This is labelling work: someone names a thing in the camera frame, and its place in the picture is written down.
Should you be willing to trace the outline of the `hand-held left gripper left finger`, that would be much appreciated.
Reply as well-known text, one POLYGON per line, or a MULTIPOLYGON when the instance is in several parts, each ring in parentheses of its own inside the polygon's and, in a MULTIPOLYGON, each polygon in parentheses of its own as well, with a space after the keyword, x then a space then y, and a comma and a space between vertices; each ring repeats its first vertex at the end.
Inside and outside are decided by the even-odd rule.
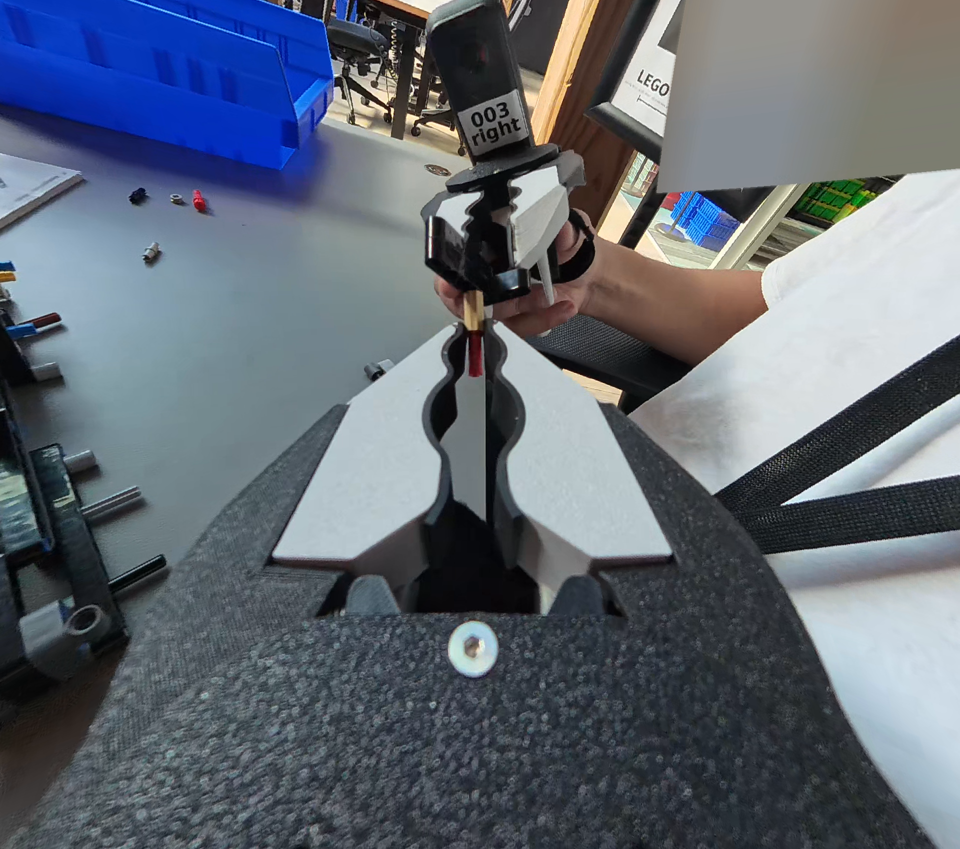
POLYGON ((485 516, 486 386, 467 340, 443 328, 349 401, 273 563, 398 588, 439 560, 458 494, 467 516, 485 516))

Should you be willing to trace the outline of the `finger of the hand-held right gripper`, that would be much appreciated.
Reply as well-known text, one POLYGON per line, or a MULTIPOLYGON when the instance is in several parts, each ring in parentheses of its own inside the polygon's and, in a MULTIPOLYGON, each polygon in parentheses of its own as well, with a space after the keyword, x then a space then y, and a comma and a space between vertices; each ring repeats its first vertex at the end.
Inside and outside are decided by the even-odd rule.
POLYGON ((526 172, 510 181, 510 263, 530 271, 537 266, 547 306, 555 303, 548 250, 569 219, 569 195, 555 164, 526 172))
POLYGON ((474 213, 479 193, 448 195, 440 204, 442 277, 455 288, 486 288, 491 279, 488 226, 474 213))

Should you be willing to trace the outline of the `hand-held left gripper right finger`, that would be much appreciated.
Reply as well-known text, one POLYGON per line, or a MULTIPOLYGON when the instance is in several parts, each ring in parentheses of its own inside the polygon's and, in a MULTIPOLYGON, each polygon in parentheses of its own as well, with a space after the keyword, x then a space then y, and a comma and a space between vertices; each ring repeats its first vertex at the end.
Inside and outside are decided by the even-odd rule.
POLYGON ((504 446, 491 511, 506 562, 557 595, 568 579, 662 565, 671 544, 605 405, 501 323, 489 323, 490 423, 504 446))

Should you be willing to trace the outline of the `person's right forearm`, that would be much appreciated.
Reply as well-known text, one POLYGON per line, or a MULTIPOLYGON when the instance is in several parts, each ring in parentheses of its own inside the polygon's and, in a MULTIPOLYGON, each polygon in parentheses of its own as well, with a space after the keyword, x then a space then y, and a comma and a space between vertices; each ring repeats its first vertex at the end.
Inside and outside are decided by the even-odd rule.
POLYGON ((597 242, 580 311, 695 366, 768 310, 756 271, 691 269, 597 242))

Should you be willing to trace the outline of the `partly built lego model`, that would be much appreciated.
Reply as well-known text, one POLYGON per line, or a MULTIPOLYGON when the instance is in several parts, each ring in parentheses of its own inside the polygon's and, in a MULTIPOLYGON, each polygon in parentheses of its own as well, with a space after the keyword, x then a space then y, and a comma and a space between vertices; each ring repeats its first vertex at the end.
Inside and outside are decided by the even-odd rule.
POLYGON ((93 452, 60 444, 29 448, 12 390, 61 378, 57 363, 33 365, 19 342, 59 327, 57 313, 18 321, 7 285, 15 265, 2 261, 1 329, 1 702, 10 712, 125 649, 130 631, 118 598, 164 572, 157 555, 110 577, 93 526, 143 502, 130 487, 85 504, 75 477, 98 467, 93 452))

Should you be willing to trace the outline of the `lego instruction booklet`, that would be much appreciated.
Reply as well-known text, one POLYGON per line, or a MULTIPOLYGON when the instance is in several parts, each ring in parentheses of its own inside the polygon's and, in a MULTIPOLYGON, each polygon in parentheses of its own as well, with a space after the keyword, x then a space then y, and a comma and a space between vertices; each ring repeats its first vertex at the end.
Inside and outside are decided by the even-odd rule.
POLYGON ((1 231, 83 181, 75 169, 1 154, 1 231))

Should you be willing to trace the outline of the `person's right hand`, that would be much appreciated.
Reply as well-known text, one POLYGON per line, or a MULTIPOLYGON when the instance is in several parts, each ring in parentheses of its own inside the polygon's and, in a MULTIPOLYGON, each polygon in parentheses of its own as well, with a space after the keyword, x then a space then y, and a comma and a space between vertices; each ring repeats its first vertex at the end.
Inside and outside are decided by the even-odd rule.
MULTIPOLYGON (((572 209, 572 212, 582 220, 582 227, 590 233, 592 244, 598 247, 589 218, 578 209, 572 209)), ((553 246, 558 263, 563 264, 573 259, 581 244, 591 241, 586 238, 582 227, 578 228, 570 221, 564 224, 553 246)), ((492 317, 522 339, 546 334, 586 310, 594 288, 595 269, 596 265, 593 264, 579 279, 555 284, 554 302, 551 304, 548 304, 543 286, 536 283, 529 294, 494 305, 491 309, 492 317)), ((462 320, 464 293, 440 275, 434 276, 434 291, 450 314, 462 320)))

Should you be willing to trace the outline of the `black mesh chair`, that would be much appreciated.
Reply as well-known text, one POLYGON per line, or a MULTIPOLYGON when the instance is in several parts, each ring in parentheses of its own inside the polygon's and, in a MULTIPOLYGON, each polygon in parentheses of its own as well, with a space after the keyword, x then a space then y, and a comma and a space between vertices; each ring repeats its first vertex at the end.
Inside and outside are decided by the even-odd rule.
POLYGON ((584 314, 527 342, 559 369, 618 390, 617 407, 627 415, 692 369, 689 363, 584 314))

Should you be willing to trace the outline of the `stack of blue crates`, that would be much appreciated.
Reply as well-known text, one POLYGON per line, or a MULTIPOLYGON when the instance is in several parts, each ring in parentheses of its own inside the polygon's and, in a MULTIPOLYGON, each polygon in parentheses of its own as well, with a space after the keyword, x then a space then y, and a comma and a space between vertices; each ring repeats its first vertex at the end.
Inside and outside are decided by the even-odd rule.
POLYGON ((720 252, 741 226, 738 219, 698 192, 681 192, 671 212, 675 227, 692 244, 720 252))

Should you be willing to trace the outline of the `black framed sign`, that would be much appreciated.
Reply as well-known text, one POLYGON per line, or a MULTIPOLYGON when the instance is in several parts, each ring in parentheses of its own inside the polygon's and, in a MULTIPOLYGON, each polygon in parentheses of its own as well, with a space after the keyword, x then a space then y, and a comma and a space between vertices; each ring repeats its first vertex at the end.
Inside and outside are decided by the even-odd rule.
POLYGON ((585 116, 655 164, 666 118, 686 0, 633 0, 585 116))

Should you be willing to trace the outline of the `stack of green crates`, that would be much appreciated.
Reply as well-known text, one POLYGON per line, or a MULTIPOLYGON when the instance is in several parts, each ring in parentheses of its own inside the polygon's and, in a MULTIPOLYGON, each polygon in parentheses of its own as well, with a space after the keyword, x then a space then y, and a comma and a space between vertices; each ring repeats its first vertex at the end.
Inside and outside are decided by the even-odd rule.
POLYGON ((888 192, 902 175, 811 183, 788 216, 826 229, 888 192))

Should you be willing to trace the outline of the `blue plastic storage bin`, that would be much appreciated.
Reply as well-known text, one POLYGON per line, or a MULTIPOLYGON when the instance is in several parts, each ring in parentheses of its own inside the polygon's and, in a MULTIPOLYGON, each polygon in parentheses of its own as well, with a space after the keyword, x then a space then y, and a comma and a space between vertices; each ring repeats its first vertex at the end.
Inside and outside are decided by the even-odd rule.
POLYGON ((10 106, 282 170, 333 98, 324 24, 265 0, 1 0, 10 106))

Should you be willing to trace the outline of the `wide wooden post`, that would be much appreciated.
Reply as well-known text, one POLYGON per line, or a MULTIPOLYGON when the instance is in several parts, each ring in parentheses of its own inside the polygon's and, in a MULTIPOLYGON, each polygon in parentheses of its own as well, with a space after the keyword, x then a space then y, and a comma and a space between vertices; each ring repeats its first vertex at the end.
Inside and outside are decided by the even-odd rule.
POLYGON ((598 224, 635 151, 586 116, 633 0, 569 0, 533 111, 534 138, 582 159, 585 185, 571 205, 598 224))

